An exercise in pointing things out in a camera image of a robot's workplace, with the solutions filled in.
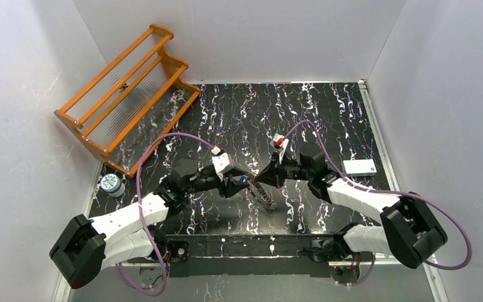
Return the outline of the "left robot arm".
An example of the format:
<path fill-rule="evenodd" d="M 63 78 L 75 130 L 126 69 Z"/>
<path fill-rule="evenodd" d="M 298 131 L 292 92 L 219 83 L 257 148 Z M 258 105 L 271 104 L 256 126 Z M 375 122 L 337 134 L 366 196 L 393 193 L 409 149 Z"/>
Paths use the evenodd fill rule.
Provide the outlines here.
<path fill-rule="evenodd" d="M 72 289 L 82 288 L 109 266 L 151 256 L 149 227 L 181 212 L 191 194 L 215 189 L 229 198 L 249 187 L 247 179 L 248 172 L 233 164 L 198 169 L 196 160 L 182 159 L 141 201 L 102 216 L 73 217 L 49 257 Z"/>

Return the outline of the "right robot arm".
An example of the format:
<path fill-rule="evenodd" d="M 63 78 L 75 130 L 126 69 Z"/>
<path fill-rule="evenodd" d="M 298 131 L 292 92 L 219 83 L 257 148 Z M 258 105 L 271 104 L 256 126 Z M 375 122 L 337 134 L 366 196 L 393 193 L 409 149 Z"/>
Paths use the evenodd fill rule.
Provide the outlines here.
<path fill-rule="evenodd" d="M 274 152 L 269 164 L 256 176 L 257 182 L 277 188 L 287 179 L 306 181 L 317 198 L 377 222 L 376 226 L 351 223 L 333 234 L 332 251 L 342 257 L 360 252 L 380 253 L 392 255 L 402 265 L 415 269 L 448 241 L 447 233 L 425 202 L 351 185 L 330 169 L 323 154 L 301 155 L 295 160 Z"/>

